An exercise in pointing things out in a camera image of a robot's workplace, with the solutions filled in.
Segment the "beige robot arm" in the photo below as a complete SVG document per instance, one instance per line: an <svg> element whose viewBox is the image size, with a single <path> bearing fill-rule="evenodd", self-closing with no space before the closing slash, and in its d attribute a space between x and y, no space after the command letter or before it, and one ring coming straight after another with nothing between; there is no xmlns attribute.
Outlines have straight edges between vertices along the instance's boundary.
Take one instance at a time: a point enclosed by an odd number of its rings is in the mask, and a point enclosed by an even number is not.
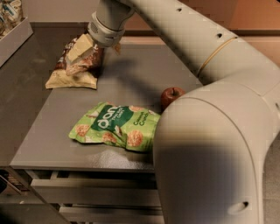
<svg viewBox="0 0 280 224"><path fill-rule="evenodd" d="M153 163L165 224L263 224L263 167L280 131L280 69L178 0L100 0L88 32L111 47L138 14L202 83L161 115Z"/></svg>

